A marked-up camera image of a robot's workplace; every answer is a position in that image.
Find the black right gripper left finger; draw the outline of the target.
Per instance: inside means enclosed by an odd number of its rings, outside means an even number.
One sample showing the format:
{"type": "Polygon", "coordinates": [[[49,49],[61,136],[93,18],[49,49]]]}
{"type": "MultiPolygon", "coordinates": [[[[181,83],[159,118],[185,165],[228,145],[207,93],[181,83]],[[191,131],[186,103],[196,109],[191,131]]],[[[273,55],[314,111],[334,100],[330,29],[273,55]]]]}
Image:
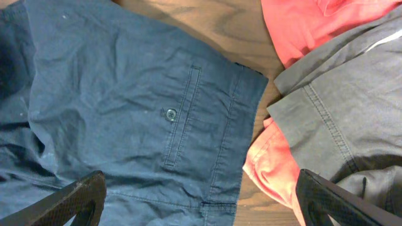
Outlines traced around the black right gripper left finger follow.
{"type": "Polygon", "coordinates": [[[94,171],[44,199],[1,219],[1,225],[98,226],[106,199],[106,179],[94,171]]]}

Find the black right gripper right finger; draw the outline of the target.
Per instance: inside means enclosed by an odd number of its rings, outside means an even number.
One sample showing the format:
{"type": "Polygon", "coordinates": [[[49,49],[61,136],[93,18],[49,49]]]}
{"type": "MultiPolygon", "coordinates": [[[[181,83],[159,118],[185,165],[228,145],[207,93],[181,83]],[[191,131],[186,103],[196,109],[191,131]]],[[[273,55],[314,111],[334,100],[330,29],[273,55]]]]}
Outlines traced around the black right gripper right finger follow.
{"type": "Polygon", "coordinates": [[[306,225],[399,226],[401,218],[337,186],[318,174],[302,169],[296,196],[306,225]]]}

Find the navy blue shorts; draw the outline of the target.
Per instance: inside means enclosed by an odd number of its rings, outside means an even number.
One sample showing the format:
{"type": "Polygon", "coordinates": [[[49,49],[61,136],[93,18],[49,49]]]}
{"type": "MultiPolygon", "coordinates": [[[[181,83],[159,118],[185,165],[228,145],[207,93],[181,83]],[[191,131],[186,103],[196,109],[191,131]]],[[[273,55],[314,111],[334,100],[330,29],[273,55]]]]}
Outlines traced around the navy blue shorts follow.
{"type": "Polygon", "coordinates": [[[267,79],[112,1],[1,10],[1,216],[95,170],[102,225],[232,225],[267,79]]]}

